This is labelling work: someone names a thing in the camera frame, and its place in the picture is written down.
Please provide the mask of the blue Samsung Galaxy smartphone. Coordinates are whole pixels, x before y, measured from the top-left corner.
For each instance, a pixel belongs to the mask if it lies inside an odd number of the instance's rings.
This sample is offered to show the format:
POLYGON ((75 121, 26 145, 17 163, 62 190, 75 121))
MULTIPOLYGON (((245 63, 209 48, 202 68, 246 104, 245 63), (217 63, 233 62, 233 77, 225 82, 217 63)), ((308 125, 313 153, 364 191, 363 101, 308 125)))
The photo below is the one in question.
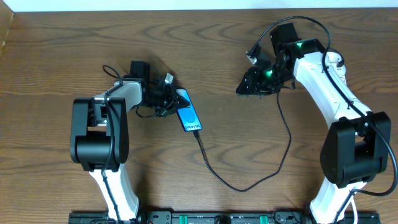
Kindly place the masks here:
POLYGON ((202 130, 201 122, 198 118, 198 115, 195 111, 194 105, 190 99, 190 96, 186 89, 177 89, 177 93, 179 93, 185 100, 187 100, 190 104, 187 108, 182 108, 177 110, 178 118, 182 124, 183 130, 185 132, 199 131, 202 130))

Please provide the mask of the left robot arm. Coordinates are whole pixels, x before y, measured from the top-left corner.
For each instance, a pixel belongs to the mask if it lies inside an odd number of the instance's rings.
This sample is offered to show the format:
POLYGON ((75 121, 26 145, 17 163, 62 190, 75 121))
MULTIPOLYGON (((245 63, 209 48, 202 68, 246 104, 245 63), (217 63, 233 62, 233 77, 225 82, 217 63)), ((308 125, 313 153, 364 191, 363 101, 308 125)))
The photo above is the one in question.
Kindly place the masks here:
POLYGON ((69 223, 147 223, 140 208, 125 163, 129 154, 127 114, 141 106, 152 108, 163 118, 188 108, 189 102, 177 91, 172 74, 151 78, 150 64, 132 61, 130 72, 120 75, 109 65, 103 71, 113 77, 104 93, 73 102, 70 155, 99 185, 108 206, 102 213, 73 212, 69 223))

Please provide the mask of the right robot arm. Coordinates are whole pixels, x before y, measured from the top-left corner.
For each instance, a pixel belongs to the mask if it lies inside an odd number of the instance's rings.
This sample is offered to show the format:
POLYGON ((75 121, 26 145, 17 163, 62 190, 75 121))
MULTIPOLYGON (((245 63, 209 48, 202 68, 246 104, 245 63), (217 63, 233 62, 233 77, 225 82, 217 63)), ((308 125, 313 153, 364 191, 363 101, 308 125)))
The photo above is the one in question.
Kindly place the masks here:
POLYGON ((299 82, 309 92, 328 126, 320 153, 325 176, 317 196, 301 216, 302 223, 337 223, 344 219, 354 196, 365 185, 397 165, 389 144, 391 121, 375 113, 346 84, 342 55, 317 39, 299 38, 291 18, 277 21, 266 30, 275 61, 254 44, 247 53, 252 67, 236 89, 238 95, 278 95, 286 82, 299 82))

